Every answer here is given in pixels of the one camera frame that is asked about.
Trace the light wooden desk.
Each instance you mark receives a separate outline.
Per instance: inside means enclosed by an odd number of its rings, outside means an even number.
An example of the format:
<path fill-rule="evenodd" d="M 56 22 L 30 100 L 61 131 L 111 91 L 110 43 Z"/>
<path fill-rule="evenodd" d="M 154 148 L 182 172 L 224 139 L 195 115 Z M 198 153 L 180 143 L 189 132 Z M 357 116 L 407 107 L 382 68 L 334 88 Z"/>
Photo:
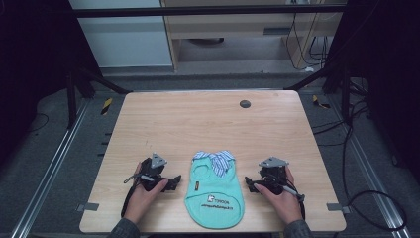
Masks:
<path fill-rule="evenodd" d="M 232 5 L 345 4 L 347 0 L 159 0 L 163 7 Z M 186 39 L 281 36 L 295 67 L 309 63 L 314 38 L 333 37 L 342 19 L 335 13 L 286 13 L 166 16 L 167 37 L 174 63 Z"/>

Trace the grey table bracket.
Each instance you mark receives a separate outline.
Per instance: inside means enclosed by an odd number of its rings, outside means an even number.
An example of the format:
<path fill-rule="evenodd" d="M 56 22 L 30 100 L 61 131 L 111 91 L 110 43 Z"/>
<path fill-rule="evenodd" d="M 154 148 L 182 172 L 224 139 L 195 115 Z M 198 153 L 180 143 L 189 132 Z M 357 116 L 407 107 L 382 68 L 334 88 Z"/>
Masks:
<path fill-rule="evenodd" d="M 329 211 L 341 211 L 343 214 L 350 214 L 352 212 L 348 206 L 344 206 L 340 203 L 328 202 L 326 205 Z"/>
<path fill-rule="evenodd" d="M 83 204 L 78 204 L 76 207 L 76 211 L 78 212 L 83 212 L 85 210 L 90 210 L 90 211 L 97 211 L 99 207 L 98 203 L 90 203 L 90 202 L 86 202 Z"/>

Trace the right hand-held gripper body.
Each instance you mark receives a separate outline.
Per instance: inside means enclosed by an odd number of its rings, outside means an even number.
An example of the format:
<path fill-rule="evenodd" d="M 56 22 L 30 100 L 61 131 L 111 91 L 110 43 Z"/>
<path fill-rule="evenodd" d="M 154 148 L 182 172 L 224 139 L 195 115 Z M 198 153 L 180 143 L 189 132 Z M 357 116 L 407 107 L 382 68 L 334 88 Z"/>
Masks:
<path fill-rule="evenodd" d="M 279 195 L 284 191 L 294 194 L 294 190 L 288 183 L 285 167 L 288 162 L 276 157 L 269 157 L 260 162 L 262 167 L 260 175 L 263 178 L 264 186 L 272 193 Z"/>

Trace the black curtain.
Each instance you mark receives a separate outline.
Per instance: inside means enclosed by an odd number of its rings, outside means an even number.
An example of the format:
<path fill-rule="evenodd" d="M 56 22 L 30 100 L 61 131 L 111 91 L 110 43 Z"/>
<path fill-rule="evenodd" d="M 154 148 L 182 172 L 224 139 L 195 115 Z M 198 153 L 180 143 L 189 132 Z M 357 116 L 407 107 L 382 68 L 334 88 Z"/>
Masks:
<path fill-rule="evenodd" d="M 343 46 L 350 75 L 400 164 L 420 184 L 420 0 L 348 0 L 331 52 Z"/>
<path fill-rule="evenodd" d="M 0 169 L 66 75 L 101 73 L 69 0 L 0 0 Z"/>

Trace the aluminium floor rail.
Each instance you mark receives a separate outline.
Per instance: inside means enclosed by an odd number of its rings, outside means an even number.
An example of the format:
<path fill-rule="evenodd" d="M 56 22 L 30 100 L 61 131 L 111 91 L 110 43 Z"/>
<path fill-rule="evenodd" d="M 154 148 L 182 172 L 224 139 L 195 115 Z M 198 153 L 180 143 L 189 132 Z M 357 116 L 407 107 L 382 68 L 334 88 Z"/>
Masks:
<path fill-rule="evenodd" d="M 86 111 L 90 104 L 90 99 L 82 99 L 79 109 L 76 113 L 75 121 L 69 127 L 60 141 L 52 160 L 44 173 L 34 195 L 32 196 L 25 212 L 19 219 L 15 228 L 12 231 L 11 238 L 27 238 L 50 190 L 55 181 L 55 178 L 60 170 L 60 167 L 70 149 L 72 142 L 79 131 L 82 121 L 84 120 Z"/>
<path fill-rule="evenodd" d="M 357 214 L 363 221 L 370 224 L 377 229 L 389 232 L 394 238 L 412 238 L 407 228 L 408 217 L 402 205 L 391 195 L 388 194 L 384 183 L 380 180 L 378 174 L 368 161 L 368 157 L 359 141 L 358 137 L 354 134 L 352 124 L 348 125 L 341 115 L 341 107 L 339 100 L 335 96 L 329 96 L 331 106 L 336 113 L 337 117 L 343 122 L 341 125 L 344 133 L 345 140 L 342 151 L 342 183 L 344 192 L 347 199 L 347 205 L 352 213 Z M 351 122 L 353 122 L 354 112 L 350 111 Z M 355 194 L 349 194 L 347 177 L 346 177 L 346 153 L 350 149 L 353 158 L 356 161 L 359 169 L 363 174 L 368 189 L 358 191 Z M 363 196 L 371 196 L 379 209 L 385 224 L 381 225 L 374 222 L 360 208 L 355 207 L 355 202 Z"/>

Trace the teal pet shirt striped collar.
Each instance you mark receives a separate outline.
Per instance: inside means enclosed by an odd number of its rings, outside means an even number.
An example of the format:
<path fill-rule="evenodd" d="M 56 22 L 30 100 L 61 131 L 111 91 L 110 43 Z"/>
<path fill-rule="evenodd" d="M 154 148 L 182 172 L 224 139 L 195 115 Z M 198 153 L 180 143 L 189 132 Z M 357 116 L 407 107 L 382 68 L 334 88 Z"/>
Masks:
<path fill-rule="evenodd" d="M 229 151 L 194 155 L 184 204 L 190 217 L 205 228 L 228 229 L 242 220 L 245 204 L 236 159 Z"/>

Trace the black metal stand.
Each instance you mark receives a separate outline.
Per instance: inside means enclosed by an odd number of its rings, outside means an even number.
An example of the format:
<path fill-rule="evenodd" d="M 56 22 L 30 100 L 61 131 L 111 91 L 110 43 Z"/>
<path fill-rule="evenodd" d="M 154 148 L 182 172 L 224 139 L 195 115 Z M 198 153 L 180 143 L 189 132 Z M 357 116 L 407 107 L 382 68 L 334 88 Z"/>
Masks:
<path fill-rule="evenodd" d="M 65 77 L 68 108 L 68 129 L 73 127 L 77 118 L 75 90 L 78 89 L 83 98 L 92 98 L 95 95 L 95 90 L 90 83 L 91 80 L 102 84 L 103 86 L 111 89 L 116 93 L 130 93 L 130 90 L 106 80 L 101 73 L 97 74 L 83 67 L 73 67 L 67 72 Z"/>
<path fill-rule="evenodd" d="M 294 90 L 298 91 L 304 86 L 310 84 L 311 82 L 317 80 L 318 78 L 325 77 L 326 81 L 323 85 L 323 91 L 327 94 L 333 93 L 337 90 L 338 87 L 341 87 L 341 115 L 345 122 L 348 125 L 351 125 L 350 117 L 350 70 L 345 65 L 326 65 L 320 70 L 312 73 L 303 80 L 288 86 L 284 87 L 284 90 Z"/>

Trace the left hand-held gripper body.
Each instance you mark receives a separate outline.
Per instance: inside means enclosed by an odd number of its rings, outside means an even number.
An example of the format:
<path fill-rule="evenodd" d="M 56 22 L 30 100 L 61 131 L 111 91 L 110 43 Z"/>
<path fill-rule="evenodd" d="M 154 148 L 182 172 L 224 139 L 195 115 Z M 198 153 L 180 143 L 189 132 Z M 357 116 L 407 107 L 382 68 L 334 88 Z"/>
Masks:
<path fill-rule="evenodd" d="M 167 160 L 153 153 L 150 158 L 142 161 L 140 170 L 140 183 L 146 191 L 151 191 L 163 177 L 160 175 L 167 164 Z"/>

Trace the person's right hand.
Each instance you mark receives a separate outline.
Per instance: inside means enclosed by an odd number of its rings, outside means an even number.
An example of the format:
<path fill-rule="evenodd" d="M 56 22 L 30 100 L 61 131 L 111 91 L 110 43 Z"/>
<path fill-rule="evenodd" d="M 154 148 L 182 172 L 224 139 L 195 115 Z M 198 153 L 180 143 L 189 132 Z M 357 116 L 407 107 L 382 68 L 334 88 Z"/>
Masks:
<path fill-rule="evenodd" d="M 292 193 L 284 191 L 282 194 L 276 195 L 257 183 L 255 188 L 273 206 L 277 216 L 285 225 L 303 219 L 299 201 Z"/>

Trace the white cabinet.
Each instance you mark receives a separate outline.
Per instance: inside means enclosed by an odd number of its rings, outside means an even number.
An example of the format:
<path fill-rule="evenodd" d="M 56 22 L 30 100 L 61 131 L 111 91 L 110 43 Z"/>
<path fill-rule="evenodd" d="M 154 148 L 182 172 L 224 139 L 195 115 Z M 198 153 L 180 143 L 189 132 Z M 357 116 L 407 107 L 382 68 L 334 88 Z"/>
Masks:
<path fill-rule="evenodd" d="M 74 10 L 159 7 L 159 0 L 69 0 Z M 172 66 L 161 16 L 79 18 L 101 68 Z"/>

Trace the person's left hand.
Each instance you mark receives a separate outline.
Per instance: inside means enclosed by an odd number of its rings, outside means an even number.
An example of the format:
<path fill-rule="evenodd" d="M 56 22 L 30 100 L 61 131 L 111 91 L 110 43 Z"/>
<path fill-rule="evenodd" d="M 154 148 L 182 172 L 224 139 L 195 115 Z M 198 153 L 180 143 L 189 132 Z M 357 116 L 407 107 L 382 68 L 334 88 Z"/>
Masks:
<path fill-rule="evenodd" d="M 167 179 L 161 180 L 151 191 L 146 191 L 141 184 L 134 183 L 134 191 L 128 201 L 124 218 L 139 225 L 167 182 Z"/>

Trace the black horizontal frame bar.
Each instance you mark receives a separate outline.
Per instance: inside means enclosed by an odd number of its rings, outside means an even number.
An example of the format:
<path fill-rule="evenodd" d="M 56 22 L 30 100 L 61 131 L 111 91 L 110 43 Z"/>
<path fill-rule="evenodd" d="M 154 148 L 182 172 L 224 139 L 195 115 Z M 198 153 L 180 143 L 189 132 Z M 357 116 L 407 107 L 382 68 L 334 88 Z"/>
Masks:
<path fill-rule="evenodd" d="M 346 4 L 315 5 L 232 5 L 232 6 L 188 6 L 119 9 L 76 9 L 70 13 L 77 18 L 110 17 L 154 17 L 154 16 L 200 16 L 238 14 L 286 14 L 286 13 L 330 13 L 345 12 Z"/>

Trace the yellow black hazard tape strip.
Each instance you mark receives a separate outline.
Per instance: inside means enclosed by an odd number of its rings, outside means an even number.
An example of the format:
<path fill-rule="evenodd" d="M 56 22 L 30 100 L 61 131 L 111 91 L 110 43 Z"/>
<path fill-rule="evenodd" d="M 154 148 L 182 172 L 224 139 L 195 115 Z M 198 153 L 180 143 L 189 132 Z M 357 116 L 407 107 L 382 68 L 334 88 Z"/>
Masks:
<path fill-rule="evenodd" d="M 113 98 L 107 98 L 103 104 L 103 107 L 101 109 L 100 115 L 106 115 L 110 105 L 112 104 Z"/>
<path fill-rule="evenodd" d="M 328 103 L 321 103 L 316 95 L 312 95 L 313 104 L 324 109 L 330 109 L 331 106 Z"/>

